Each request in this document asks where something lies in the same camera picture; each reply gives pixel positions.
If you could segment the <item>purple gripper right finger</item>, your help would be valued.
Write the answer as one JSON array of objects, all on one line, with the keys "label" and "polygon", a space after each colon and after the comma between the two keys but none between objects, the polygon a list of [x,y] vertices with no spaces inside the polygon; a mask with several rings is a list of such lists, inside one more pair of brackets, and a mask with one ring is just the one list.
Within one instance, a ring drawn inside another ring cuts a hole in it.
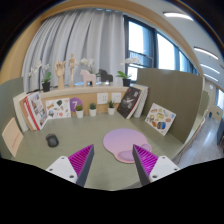
[{"label": "purple gripper right finger", "polygon": [[132,154],[142,186],[179,171],[167,156],[156,156],[138,145],[133,145]]}]

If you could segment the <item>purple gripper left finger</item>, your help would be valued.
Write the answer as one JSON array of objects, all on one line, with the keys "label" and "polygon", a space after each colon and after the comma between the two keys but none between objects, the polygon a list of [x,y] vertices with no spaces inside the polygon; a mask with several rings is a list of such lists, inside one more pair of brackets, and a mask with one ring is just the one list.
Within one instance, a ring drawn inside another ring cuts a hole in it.
[{"label": "purple gripper left finger", "polygon": [[94,145],[84,147],[69,157],[60,156],[47,171],[83,187],[94,156]]}]

